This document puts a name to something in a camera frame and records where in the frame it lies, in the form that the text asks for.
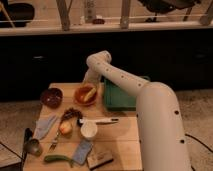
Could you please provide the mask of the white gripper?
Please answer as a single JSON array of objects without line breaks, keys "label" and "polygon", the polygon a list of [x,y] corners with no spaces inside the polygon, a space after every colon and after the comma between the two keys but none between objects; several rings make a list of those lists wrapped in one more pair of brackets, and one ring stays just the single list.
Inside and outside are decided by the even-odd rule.
[{"label": "white gripper", "polygon": [[91,68],[86,71],[83,79],[84,83],[98,84],[100,81],[101,75],[99,73],[95,72]]}]

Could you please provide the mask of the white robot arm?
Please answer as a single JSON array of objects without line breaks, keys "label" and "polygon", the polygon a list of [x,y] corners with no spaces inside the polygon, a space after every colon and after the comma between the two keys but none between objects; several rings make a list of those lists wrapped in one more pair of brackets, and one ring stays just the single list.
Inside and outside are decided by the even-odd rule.
[{"label": "white robot arm", "polygon": [[98,83],[104,76],[136,98],[143,171],[192,171],[179,102],[164,83],[150,82],[111,65],[104,50],[87,57],[84,81]]}]

